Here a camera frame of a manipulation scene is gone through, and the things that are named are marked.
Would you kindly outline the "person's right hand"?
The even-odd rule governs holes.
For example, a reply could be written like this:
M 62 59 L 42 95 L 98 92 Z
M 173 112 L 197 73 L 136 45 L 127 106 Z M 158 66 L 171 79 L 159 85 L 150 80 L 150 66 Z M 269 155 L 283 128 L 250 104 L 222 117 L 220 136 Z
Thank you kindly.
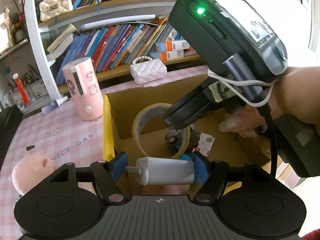
M 319 67 L 289 67 L 287 70 L 287 74 L 275 83 L 268 101 L 272 118 L 292 115 L 312 124 L 319 132 Z M 245 106 L 221 122 L 219 130 L 253 137 L 253 131 L 265 124 L 256 108 Z

